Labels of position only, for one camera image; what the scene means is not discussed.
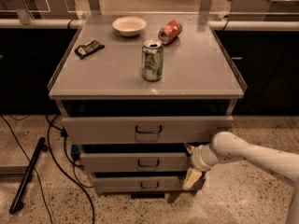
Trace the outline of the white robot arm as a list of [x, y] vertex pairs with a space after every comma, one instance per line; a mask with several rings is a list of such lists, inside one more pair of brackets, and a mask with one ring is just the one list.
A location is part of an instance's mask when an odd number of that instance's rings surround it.
[[191, 166], [183, 183], [184, 189], [191, 189], [202, 173], [216, 164], [244, 160], [292, 186], [286, 224], [299, 224], [298, 154], [253, 145], [229, 132], [216, 133], [208, 145], [185, 144], [185, 147], [191, 155]]

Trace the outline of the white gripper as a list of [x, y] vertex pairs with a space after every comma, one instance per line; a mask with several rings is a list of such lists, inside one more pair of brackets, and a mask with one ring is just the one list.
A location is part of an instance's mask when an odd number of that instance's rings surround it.
[[219, 160], [209, 145], [195, 147], [190, 144], [185, 144], [184, 146], [187, 152], [191, 154], [193, 168], [188, 169], [183, 182], [183, 188], [191, 189], [202, 176], [201, 171], [210, 170], [214, 165], [219, 163]]

